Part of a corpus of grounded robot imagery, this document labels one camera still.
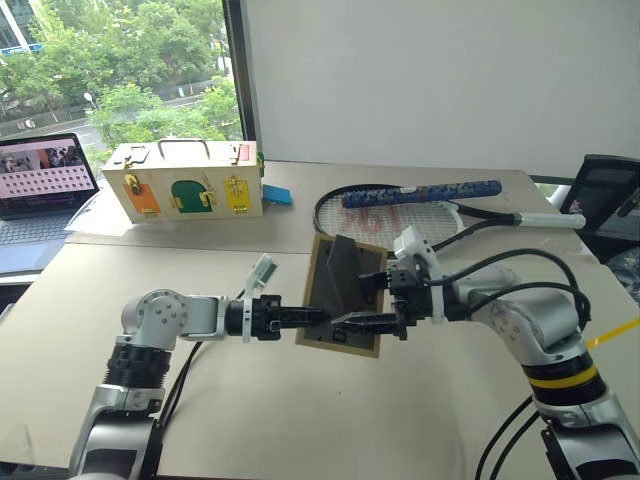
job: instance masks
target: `blue block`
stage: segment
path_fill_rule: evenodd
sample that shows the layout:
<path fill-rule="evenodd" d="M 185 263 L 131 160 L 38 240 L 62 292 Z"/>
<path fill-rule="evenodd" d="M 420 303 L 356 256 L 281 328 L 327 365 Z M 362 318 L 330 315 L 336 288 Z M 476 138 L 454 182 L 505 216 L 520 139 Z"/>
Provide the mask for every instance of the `blue block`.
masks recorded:
<path fill-rule="evenodd" d="M 278 205 L 291 205 L 293 202 L 289 190 L 272 185 L 262 186 L 262 199 L 265 202 L 277 203 Z"/>

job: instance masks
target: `racket handle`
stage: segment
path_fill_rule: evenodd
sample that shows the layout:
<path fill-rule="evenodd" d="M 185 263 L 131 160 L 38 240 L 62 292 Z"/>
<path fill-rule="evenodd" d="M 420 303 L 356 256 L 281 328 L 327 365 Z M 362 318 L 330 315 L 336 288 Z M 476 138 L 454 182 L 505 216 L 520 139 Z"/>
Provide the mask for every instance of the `racket handle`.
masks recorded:
<path fill-rule="evenodd" d="M 520 213 L 518 225 L 521 227 L 571 228 L 580 230 L 587 223 L 583 215 L 562 215 L 559 213 Z"/>
<path fill-rule="evenodd" d="M 342 196 L 345 208 L 374 207 L 396 205 L 399 203 L 423 203 L 455 198 L 490 197 L 502 191 L 497 180 L 482 182 L 448 183 L 424 187 L 397 187 L 380 190 L 347 192 Z"/>

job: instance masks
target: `tennis racket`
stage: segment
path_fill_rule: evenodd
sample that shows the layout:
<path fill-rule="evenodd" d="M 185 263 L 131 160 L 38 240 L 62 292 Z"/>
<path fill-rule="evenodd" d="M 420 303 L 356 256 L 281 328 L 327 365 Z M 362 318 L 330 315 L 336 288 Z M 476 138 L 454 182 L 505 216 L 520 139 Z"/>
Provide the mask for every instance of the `tennis racket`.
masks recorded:
<path fill-rule="evenodd" d="M 351 185 L 325 194 L 314 208 L 317 232 L 344 235 L 356 241 L 393 251 L 393 240 L 412 225 L 435 250 L 483 228 L 495 226 L 538 226 L 582 228 L 581 215 L 503 214 L 453 202 L 403 203 L 362 208 L 345 208 L 342 197 L 349 192 L 396 188 L 394 185 Z M 465 228 L 460 214 L 482 218 Z"/>

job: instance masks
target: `yellow tape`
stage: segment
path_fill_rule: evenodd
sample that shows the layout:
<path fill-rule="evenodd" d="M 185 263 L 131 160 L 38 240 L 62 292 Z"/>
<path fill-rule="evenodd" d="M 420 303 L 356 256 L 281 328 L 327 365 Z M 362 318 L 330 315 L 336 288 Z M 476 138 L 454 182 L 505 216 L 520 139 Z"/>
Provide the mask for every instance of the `yellow tape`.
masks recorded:
<path fill-rule="evenodd" d="M 639 326 L 640 326 L 640 317 L 634 320 L 631 320 L 629 323 L 620 325 L 618 328 L 614 328 L 613 330 L 605 333 L 604 335 L 600 335 L 599 337 L 592 338 L 587 342 L 587 348 L 596 348 L 597 346 L 602 345 L 604 342 L 608 342 L 609 340 L 617 337 L 618 335 L 622 335 L 623 333 L 626 333 L 629 330 Z"/>
<path fill-rule="evenodd" d="M 569 388 L 581 385 L 584 382 L 591 380 L 597 374 L 598 369 L 595 365 L 591 365 L 585 371 L 572 377 L 558 378 L 557 380 L 539 380 L 537 378 L 529 378 L 529 383 L 534 387 L 540 388 Z"/>

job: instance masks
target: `wooden box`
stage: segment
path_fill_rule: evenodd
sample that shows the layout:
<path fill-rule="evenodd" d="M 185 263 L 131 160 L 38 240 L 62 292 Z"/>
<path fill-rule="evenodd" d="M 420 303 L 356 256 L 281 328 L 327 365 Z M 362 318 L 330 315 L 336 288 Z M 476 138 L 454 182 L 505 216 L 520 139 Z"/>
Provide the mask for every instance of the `wooden box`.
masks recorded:
<path fill-rule="evenodd" d="M 255 142 L 123 143 L 102 171 L 133 223 L 262 215 Z"/>

